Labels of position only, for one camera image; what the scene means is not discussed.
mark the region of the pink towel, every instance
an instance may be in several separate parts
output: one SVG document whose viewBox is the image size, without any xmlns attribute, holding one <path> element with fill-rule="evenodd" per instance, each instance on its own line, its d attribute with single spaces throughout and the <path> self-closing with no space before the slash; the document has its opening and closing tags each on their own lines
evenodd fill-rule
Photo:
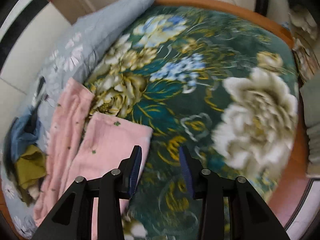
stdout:
<svg viewBox="0 0 320 240">
<path fill-rule="evenodd" d="M 66 184 L 68 170 L 78 151 L 84 120 L 94 98 L 87 88 L 73 78 L 60 95 L 52 116 L 47 148 L 47 176 L 34 207 L 34 219 L 39 226 L 58 199 Z"/>
<path fill-rule="evenodd" d="M 77 176 L 87 180 L 102 177 L 118 168 L 123 159 L 129 158 L 135 145 L 142 148 L 141 176 L 146 162 L 152 129 L 115 116 L 95 112 L 90 120 L 79 152 L 74 158 L 68 174 L 66 190 Z M 120 200 L 121 212 L 128 200 Z M 93 203 L 92 240 L 97 239 L 98 200 Z"/>
</svg>

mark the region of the blue flower print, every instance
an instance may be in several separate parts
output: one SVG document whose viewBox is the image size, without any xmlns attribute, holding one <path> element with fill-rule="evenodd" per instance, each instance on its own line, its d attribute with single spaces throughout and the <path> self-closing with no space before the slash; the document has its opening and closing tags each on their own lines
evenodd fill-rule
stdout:
<svg viewBox="0 0 320 240">
<path fill-rule="evenodd" d="M 160 72 L 160 71 L 157 71 L 157 72 L 154 72 L 152 73 L 150 76 L 150 81 L 154 81 L 154 80 L 157 80 L 157 79 L 162 79 L 164 76 L 166 75 L 166 73 L 163 73 L 163 72 Z"/>
<path fill-rule="evenodd" d="M 150 81 L 153 82 L 159 79 L 169 81 L 179 80 L 185 83 L 183 93 L 191 93 L 196 89 L 197 78 L 199 73 L 196 71 L 205 68 L 205 63 L 202 60 L 203 56 L 195 53 L 190 57 L 184 57 L 180 62 L 169 62 L 165 64 L 160 70 L 151 74 Z"/>
<path fill-rule="evenodd" d="M 184 18 L 173 15 L 162 14 L 150 17 L 144 24 L 138 25 L 133 30 L 134 35 L 143 35 L 134 47 L 157 47 L 184 31 L 187 28 L 186 22 Z"/>
</svg>

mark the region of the blue cloth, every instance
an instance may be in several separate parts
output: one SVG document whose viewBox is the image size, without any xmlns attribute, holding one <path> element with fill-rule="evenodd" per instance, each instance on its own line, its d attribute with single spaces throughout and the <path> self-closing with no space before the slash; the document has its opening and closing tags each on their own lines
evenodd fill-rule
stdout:
<svg viewBox="0 0 320 240">
<path fill-rule="evenodd" d="M 39 137 L 40 122 L 35 116 L 33 107 L 28 107 L 25 113 L 18 118 L 11 130 L 11 160 L 15 163 L 34 144 Z"/>
</svg>

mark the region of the green floral blanket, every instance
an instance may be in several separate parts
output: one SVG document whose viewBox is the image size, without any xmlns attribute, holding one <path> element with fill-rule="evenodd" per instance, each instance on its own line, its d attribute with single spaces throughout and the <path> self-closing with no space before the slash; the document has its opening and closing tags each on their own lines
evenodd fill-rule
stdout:
<svg viewBox="0 0 320 240">
<path fill-rule="evenodd" d="M 125 239 L 196 239 L 202 202 L 186 191 L 182 144 L 220 176 L 246 176 L 267 200 L 293 145 L 296 82 L 287 45 L 231 14 L 155 6 L 137 19 L 85 84 L 91 115 L 154 130 Z"/>
</svg>

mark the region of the gray cloth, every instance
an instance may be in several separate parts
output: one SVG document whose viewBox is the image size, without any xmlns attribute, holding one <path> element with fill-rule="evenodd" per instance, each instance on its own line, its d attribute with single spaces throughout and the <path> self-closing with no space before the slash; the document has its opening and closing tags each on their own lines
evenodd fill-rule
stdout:
<svg viewBox="0 0 320 240">
<path fill-rule="evenodd" d="M 304 105 L 304 121 L 308 128 L 313 127 L 320 123 L 320 72 L 300 88 L 300 93 Z"/>
<path fill-rule="evenodd" d="M 320 73 L 300 88 L 309 136 L 309 161 L 320 164 Z"/>
<path fill-rule="evenodd" d="M 31 92 L 27 95 L 29 102 L 25 104 L 27 106 L 30 100 L 32 101 L 37 89 L 36 84 L 43 76 L 48 98 L 41 103 L 38 110 L 42 127 L 37 144 L 42 151 L 46 151 L 51 118 L 68 79 L 73 77 L 79 83 L 83 83 L 118 36 L 154 1 L 117 1 L 95 13 L 79 18 L 59 38 L 45 60 L 35 85 L 32 85 Z"/>
</svg>

